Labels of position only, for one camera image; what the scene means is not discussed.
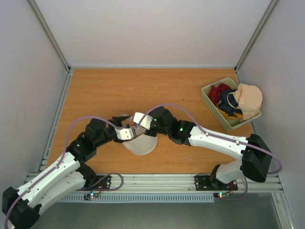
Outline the yellow garment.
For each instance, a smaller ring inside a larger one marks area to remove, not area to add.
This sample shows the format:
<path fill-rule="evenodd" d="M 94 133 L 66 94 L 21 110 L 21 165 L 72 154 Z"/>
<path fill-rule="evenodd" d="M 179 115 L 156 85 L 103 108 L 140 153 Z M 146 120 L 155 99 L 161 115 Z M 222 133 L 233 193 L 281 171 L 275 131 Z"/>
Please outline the yellow garment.
<path fill-rule="evenodd" d="M 233 112 L 232 114 L 228 114 L 225 111 L 218 109 L 218 111 L 220 112 L 220 114 L 225 118 L 225 119 L 239 119 L 242 120 L 243 119 L 243 115 L 240 113 L 235 113 Z"/>

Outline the right circuit board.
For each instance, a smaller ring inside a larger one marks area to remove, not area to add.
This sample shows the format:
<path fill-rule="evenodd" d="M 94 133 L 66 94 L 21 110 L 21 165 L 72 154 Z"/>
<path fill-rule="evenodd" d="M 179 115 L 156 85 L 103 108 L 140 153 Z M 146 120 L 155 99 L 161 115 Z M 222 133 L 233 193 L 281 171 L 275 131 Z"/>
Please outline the right circuit board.
<path fill-rule="evenodd" d="M 215 198 L 228 198 L 232 195 L 232 191 L 231 192 L 217 192 L 217 193 L 214 193 L 214 197 Z"/>

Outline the pale pink lace bra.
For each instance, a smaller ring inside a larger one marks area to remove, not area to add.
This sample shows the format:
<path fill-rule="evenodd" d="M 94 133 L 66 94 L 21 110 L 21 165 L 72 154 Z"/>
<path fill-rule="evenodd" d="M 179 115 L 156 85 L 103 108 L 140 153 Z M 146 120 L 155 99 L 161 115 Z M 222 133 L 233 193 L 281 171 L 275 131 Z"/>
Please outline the pale pink lace bra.
<path fill-rule="evenodd" d="M 145 128 L 141 127 L 141 126 L 137 126 L 134 128 L 134 139 L 140 137 L 142 134 L 144 134 L 146 131 Z"/>

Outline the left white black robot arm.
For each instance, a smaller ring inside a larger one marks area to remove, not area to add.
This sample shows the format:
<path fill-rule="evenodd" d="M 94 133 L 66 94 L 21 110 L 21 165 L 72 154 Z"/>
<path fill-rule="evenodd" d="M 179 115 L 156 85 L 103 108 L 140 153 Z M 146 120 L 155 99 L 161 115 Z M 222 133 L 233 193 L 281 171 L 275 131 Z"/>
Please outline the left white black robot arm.
<path fill-rule="evenodd" d="M 89 116 L 90 122 L 60 157 L 35 178 L 17 189 L 2 194 L 2 212 L 6 229 L 29 229 L 54 203 L 76 190 L 95 187 L 96 173 L 86 165 L 97 149 L 111 141 L 122 143 L 134 137 L 134 131 L 122 122 L 129 116 L 103 119 Z"/>

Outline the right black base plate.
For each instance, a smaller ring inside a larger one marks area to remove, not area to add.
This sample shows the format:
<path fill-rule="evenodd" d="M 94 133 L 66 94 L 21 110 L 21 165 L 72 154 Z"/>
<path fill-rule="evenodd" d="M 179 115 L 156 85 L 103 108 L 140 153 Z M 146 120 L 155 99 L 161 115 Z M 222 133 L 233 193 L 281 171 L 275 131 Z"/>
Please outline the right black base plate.
<path fill-rule="evenodd" d="M 236 180 L 228 184 L 215 183 L 210 181 L 210 176 L 206 174 L 198 174 L 194 176 L 194 184 L 196 191 L 237 191 L 238 186 Z"/>

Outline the green perforated plastic basket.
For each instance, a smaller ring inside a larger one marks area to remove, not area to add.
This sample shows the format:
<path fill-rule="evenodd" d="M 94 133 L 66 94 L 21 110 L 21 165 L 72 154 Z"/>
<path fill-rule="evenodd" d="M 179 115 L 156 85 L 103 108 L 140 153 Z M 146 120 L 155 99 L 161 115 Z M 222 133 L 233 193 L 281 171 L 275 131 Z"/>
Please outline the green perforated plastic basket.
<path fill-rule="evenodd" d="M 240 121 L 239 119 L 226 119 L 221 112 L 218 110 L 218 108 L 213 104 L 213 102 L 210 100 L 208 94 L 210 92 L 210 89 L 212 86 L 218 86 L 219 84 L 224 83 L 231 87 L 231 89 L 237 89 L 238 85 L 231 79 L 231 78 L 224 78 L 217 82 L 214 82 L 212 84 L 209 84 L 207 86 L 204 86 L 202 88 L 201 92 L 201 99 L 206 104 L 208 109 L 212 112 L 213 116 L 217 119 L 217 121 L 220 123 L 222 128 L 225 130 L 225 132 L 231 132 L 241 126 L 246 125 L 247 123 L 252 122 L 253 120 L 259 118 L 262 115 L 262 112 L 259 110 L 256 116 L 252 117 L 249 120 L 246 121 Z"/>

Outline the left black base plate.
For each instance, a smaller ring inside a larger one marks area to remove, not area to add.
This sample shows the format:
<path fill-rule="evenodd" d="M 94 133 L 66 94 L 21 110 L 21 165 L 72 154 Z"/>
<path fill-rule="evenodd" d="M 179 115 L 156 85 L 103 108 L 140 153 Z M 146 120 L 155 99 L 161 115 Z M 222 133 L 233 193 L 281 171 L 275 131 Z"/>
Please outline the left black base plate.
<path fill-rule="evenodd" d="M 111 185 L 111 176 L 106 176 L 104 179 L 102 179 L 103 176 L 94 176 L 86 180 L 84 187 L 82 187 L 80 190 L 83 191 L 96 191 L 101 189 L 110 189 Z"/>

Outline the navy blue garment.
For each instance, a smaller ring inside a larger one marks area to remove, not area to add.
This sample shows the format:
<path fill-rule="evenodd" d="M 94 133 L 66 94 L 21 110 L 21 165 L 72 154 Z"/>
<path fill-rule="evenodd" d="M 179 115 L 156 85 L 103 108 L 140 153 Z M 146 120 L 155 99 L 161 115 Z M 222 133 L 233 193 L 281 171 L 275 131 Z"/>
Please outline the navy blue garment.
<path fill-rule="evenodd" d="M 228 114 L 235 113 L 242 113 L 242 111 L 238 108 L 238 102 L 235 100 L 234 97 L 235 90 L 225 90 L 224 92 L 220 93 L 220 101 L 218 104 L 218 108 L 225 111 Z"/>

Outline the right aluminium frame post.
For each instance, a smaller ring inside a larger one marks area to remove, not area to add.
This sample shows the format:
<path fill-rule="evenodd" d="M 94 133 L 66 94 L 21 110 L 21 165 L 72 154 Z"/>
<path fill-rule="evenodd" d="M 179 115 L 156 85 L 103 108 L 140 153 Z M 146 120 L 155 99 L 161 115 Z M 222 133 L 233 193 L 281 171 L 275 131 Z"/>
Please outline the right aluminium frame post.
<path fill-rule="evenodd" d="M 266 7 L 266 9 L 265 9 L 261 19 L 258 22 L 258 25 L 256 26 L 256 28 L 255 28 L 255 30 L 254 30 L 254 32 L 253 32 L 249 42 L 247 43 L 247 45 L 246 45 L 246 47 L 245 47 L 245 49 L 244 49 L 240 59 L 238 60 L 236 66 L 234 68 L 234 70 L 236 72 L 239 71 L 239 69 L 241 68 L 241 66 L 245 62 L 248 54 L 250 53 L 251 49 L 253 48 L 254 44 L 256 43 L 259 35 L 263 31 L 265 25 L 267 24 L 269 18 L 271 17 L 271 15 L 274 12 L 275 8 L 277 7 L 278 3 L 279 3 L 279 0 L 271 0 L 268 3 L 268 5 L 267 5 L 267 7 Z"/>

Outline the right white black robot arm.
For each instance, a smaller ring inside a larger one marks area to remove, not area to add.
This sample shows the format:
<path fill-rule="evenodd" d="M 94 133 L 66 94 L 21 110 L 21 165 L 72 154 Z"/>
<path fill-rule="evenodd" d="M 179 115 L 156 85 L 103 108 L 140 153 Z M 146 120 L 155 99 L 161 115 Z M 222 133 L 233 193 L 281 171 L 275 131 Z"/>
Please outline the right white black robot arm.
<path fill-rule="evenodd" d="M 266 143 L 256 134 L 240 137 L 211 131 L 195 121 L 177 120 L 163 106 L 154 108 L 137 124 L 144 127 L 148 135 L 163 134 L 178 145 L 204 147 L 234 158 L 231 163 L 213 168 L 209 182 L 216 190 L 237 179 L 266 181 L 272 156 Z"/>

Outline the left aluminium frame post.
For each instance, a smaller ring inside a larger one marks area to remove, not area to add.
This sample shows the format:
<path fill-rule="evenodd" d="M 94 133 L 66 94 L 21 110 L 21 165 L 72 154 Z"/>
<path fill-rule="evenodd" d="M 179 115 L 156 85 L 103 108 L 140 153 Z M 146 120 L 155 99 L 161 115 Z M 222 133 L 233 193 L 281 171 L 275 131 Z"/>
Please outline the left aluminium frame post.
<path fill-rule="evenodd" d="M 50 30 L 50 27 L 48 26 L 48 24 L 47 24 L 47 22 L 46 22 L 46 20 L 43 16 L 40 8 L 39 8 L 37 2 L 35 0 L 28 0 L 28 3 L 30 5 L 31 9 L 33 10 L 35 16 L 37 17 L 40 25 L 42 26 L 46 36 L 48 37 L 49 41 L 51 42 L 53 48 L 55 49 L 58 57 L 60 58 L 64 68 L 66 69 L 67 72 L 69 72 L 71 67 L 69 66 L 66 58 L 64 57 L 63 52 L 61 51 L 55 37 L 53 36 L 53 34 Z"/>

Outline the circuit board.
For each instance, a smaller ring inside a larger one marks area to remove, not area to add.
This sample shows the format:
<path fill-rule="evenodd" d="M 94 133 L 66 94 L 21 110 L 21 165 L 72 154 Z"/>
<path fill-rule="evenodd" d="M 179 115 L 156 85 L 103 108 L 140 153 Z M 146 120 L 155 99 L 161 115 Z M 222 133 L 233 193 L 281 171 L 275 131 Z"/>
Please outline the circuit board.
<path fill-rule="evenodd" d="M 83 195 L 83 199 L 86 201 L 93 200 L 99 197 L 98 193 L 88 193 Z"/>
<path fill-rule="evenodd" d="M 214 197 L 215 198 L 228 198 L 232 195 L 232 191 L 231 192 L 217 192 L 217 193 L 214 193 Z"/>

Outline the red garment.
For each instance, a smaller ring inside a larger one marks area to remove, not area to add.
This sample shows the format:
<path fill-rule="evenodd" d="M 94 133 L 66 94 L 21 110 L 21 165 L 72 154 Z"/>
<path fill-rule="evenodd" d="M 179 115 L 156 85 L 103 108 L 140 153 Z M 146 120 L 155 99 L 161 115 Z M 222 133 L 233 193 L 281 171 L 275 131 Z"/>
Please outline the red garment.
<path fill-rule="evenodd" d="M 220 83 L 218 86 L 211 86 L 208 97 L 214 105 L 219 103 L 220 93 L 224 92 L 225 90 L 231 90 L 231 87 L 224 83 Z"/>

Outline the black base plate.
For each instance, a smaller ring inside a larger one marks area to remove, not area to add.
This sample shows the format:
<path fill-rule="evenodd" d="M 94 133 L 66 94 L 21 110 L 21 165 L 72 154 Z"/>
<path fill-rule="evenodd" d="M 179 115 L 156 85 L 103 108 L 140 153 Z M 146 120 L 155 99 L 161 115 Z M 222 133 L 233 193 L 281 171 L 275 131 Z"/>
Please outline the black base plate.
<path fill-rule="evenodd" d="M 198 174 L 194 176 L 194 184 L 196 191 L 237 191 L 238 186 L 236 180 L 228 184 L 215 183 L 210 181 L 210 176 L 206 174 Z"/>
<path fill-rule="evenodd" d="M 106 176 L 104 179 L 102 179 L 103 176 L 94 176 L 86 180 L 84 187 L 82 187 L 80 190 L 83 191 L 96 191 L 101 189 L 110 189 L 111 185 L 111 176 Z"/>

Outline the left aluminium side rail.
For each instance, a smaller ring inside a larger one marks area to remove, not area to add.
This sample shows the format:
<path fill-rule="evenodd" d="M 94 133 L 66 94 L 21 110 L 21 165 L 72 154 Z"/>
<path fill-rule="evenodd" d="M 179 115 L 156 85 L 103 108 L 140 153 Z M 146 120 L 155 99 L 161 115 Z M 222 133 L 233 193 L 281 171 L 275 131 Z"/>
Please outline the left aluminium side rail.
<path fill-rule="evenodd" d="M 52 119 L 51 119 L 51 123 L 49 125 L 48 128 L 48 132 L 45 138 L 45 141 L 43 143 L 43 147 L 42 147 L 42 153 L 41 153 L 41 157 L 39 159 L 37 168 L 35 169 L 36 172 L 40 172 L 41 168 L 43 166 L 43 160 L 45 157 L 47 157 L 50 153 L 51 150 L 51 146 L 54 140 L 54 136 L 56 134 L 56 129 L 57 129 L 57 125 L 61 116 L 61 112 L 62 112 L 62 108 L 64 105 L 64 101 L 70 86 L 70 82 L 71 82 L 71 78 L 73 75 L 73 68 L 70 68 L 69 71 L 67 72 L 65 78 L 64 78 L 64 82 L 62 85 L 62 88 L 60 90 L 60 94 L 57 100 L 57 103 L 55 105 L 55 109 L 54 112 L 52 114 Z"/>

